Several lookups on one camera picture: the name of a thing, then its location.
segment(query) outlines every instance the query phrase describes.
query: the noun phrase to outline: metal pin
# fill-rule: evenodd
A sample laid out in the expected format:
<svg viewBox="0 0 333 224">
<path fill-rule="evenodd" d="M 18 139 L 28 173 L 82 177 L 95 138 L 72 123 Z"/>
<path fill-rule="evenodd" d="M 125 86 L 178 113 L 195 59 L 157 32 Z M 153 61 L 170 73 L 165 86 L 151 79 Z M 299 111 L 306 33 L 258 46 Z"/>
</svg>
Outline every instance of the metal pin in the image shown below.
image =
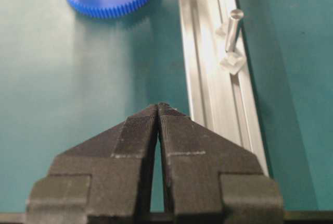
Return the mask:
<svg viewBox="0 0 333 224">
<path fill-rule="evenodd" d="M 233 52 L 235 50 L 240 23 L 244 17 L 244 12 L 240 9 L 234 9 L 230 12 L 228 32 L 225 41 L 225 51 Z"/>
</svg>

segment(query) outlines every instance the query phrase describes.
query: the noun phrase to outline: black vise jaw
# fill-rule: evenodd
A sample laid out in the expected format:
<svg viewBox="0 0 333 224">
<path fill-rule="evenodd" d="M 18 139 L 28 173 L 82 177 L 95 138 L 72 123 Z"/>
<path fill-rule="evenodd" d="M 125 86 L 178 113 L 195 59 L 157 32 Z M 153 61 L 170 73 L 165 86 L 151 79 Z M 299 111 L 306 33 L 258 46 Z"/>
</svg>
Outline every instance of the black vise jaw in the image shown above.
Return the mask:
<svg viewBox="0 0 333 224">
<path fill-rule="evenodd" d="M 26 224 L 144 222 L 158 137 L 170 223 L 283 223 L 278 186 L 254 154 L 160 103 L 56 156 Z"/>
</svg>

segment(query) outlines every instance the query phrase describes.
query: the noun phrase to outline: table surface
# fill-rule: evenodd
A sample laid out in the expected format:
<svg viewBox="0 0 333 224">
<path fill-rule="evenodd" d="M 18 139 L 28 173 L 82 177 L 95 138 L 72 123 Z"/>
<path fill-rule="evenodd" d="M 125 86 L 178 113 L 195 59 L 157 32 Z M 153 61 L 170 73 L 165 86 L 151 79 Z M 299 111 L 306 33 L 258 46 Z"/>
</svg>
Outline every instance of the table surface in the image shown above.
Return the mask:
<svg viewBox="0 0 333 224">
<path fill-rule="evenodd" d="M 0 211 L 53 157 L 150 103 L 188 114 L 177 0 L 97 20 L 65 0 L 0 0 Z M 287 209 L 333 209 L 331 0 L 239 0 L 271 175 Z M 152 210 L 163 210 L 159 149 Z"/>
<path fill-rule="evenodd" d="M 239 0 L 268 166 L 291 210 L 333 209 L 332 5 Z"/>
<path fill-rule="evenodd" d="M 118 20 L 81 16 L 66 0 L 0 4 L 0 211 L 24 210 L 56 154 L 149 104 L 189 114 L 177 0 Z M 152 210 L 163 210 L 155 168 Z"/>
</svg>

